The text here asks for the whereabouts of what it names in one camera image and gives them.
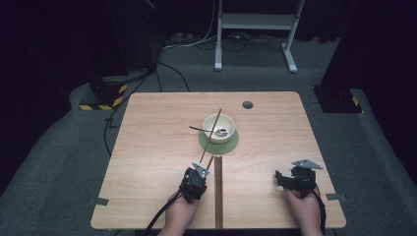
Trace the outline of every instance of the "green saucer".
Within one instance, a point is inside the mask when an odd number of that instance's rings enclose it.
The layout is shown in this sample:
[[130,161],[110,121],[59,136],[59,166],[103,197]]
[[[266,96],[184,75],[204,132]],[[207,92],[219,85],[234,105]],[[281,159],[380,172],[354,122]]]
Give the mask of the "green saucer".
[[[205,148],[208,142],[209,142],[209,139],[206,137],[205,132],[200,131],[199,143],[202,146],[202,148]],[[208,152],[210,152],[211,154],[226,154],[228,152],[233,151],[236,148],[238,143],[239,143],[239,134],[237,133],[237,130],[235,130],[232,137],[230,137],[230,140],[228,140],[226,143],[221,144],[221,145],[210,143],[208,145]]]

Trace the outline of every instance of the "human hand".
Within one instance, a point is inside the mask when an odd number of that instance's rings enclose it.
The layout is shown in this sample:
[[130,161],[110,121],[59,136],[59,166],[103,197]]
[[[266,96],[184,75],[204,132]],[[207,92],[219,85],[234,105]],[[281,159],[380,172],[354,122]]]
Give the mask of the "human hand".
[[182,236],[194,219],[200,200],[193,200],[188,203],[184,197],[177,199],[165,212],[165,227],[159,232],[158,236]]
[[309,193],[303,199],[299,199],[289,189],[284,188],[284,192],[291,212],[300,226],[301,234],[303,236],[323,236],[320,229],[320,208],[316,196]]

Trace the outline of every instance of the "yellow and black hazard tape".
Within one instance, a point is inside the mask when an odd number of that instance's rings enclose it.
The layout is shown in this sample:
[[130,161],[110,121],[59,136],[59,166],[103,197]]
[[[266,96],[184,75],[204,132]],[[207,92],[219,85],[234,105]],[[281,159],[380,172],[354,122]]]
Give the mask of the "yellow and black hazard tape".
[[123,100],[123,95],[128,85],[119,88],[117,96],[108,104],[80,104],[82,110],[111,110],[117,108]]

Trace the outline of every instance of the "black curtain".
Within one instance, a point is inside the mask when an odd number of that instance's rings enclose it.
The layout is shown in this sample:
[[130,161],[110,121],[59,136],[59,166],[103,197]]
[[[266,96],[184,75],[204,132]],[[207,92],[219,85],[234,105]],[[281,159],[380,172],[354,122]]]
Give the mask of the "black curtain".
[[3,120],[2,194],[43,133],[70,109],[70,92],[89,81],[65,0],[0,3]]
[[360,0],[322,80],[332,94],[362,89],[417,182],[417,2]]

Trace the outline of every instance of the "wooden table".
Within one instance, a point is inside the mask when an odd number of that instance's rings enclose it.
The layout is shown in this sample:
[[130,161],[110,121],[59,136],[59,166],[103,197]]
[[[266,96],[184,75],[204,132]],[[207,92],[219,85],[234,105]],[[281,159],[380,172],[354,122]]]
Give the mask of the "wooden table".
[[[254,104],[252,109],[242,106]],[[172,92],[135,93],[120,127],[91,226],[96,229],[144,229],[166,203],[203,148],[199,127],[206,117],[230,116],[239,134],[238,146],[223,155],[223,227],[296,228],[274,171],[291,176],[292,161],[310,159],[326,205],[328,228],[345,225],[338,201],[328,201],[334,188],[315,136],[296,92]],[[211,154],[202,162],[206,167]],[[195,229],[214,228],[214,165],[207,179]],[[154,228],[162,228],[164,215]]]

